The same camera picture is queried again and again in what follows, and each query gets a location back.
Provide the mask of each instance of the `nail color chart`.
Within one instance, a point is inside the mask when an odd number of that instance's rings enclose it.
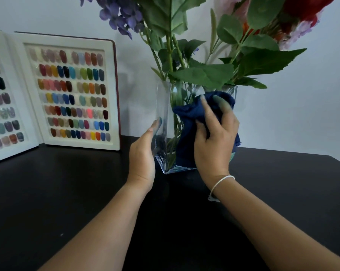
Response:
[[[0,31],[0,160],[38,145],[9,52]]]
[[[46,144],[119,150],[114,44],[17,33],[24,75]]]

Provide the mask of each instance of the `blue cloth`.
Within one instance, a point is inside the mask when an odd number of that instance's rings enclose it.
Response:
[[[205,93],[205,99],[209,106],[213,110],[214,114],[221,123],[222,111],[218,104],[213,100],[213,95],[218,95],[226,100],[231,108],[234,108],[235,100],[228,93],[222,91],[213,91]],[[194,141],[196,134],[195,120],[205,124],[207,129],[207,138],[210,137],[209,129],[205,123],[204,108],[201,104],[200,96],[197,96],[192,104],[184,106],[176,106],[172,108],[172,111],[179,115],[180,119],[184,123],[184,129],[181,132],[180,140],[176,148],[176,164],[183,167],[196,168],[194,160]],[[240,145],[239,135],[236,134],[232,152],[236,151],[236,147]]]

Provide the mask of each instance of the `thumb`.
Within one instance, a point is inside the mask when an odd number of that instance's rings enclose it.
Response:
[[[207,130],[205,125],[198,120],[196,122],[196,135],[195,135],[195,142],[205,142],[207,140]]]

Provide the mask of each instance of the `finger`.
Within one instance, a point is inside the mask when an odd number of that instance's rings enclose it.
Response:
[[[196,135],[195,135],[195,143],[203,143],[207,140],[207,130],[205,125],[198,120],[196,120]]]
[[[215,116],[213,110],[208,105],[207,100],[205,99],[204,95],[200,96],[201,104],[203,105],[204,111],[205,111],[205,122],[207,124],[207,127],[210,131],[210,135],[212,133],[215,133],[219,130],[221,127],[217,117]]]
[[[218,95],[213,96],[214,101],[219,105],[220,110],[223,112],[221,117],[221,125],[226,131],[233,130],[234,122],[237,120],[236,116],[234,115],[233,109],[231,108],[230,104],[224,100],[222,97]]]
[[[154,133],[159,130],[161,123],[160,117],[152,123],[149,129],[140,137],[141,146],[151,148],[152,138],[154,137]]]

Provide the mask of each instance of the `person's right hand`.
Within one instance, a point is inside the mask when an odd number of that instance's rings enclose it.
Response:
[[[197,121],[194,143],[195,164],[201,178],[209,188],[212,188],[222,177],[229,175],[231,151],[239,128],[239,121],[228,102],[217,95],[214,95],[213,99],[223,112],[222,124],[219,123],[202,95],[201,103],[205,110],[205,122],[210,131],[210,137],[207,139],[205,125]]]

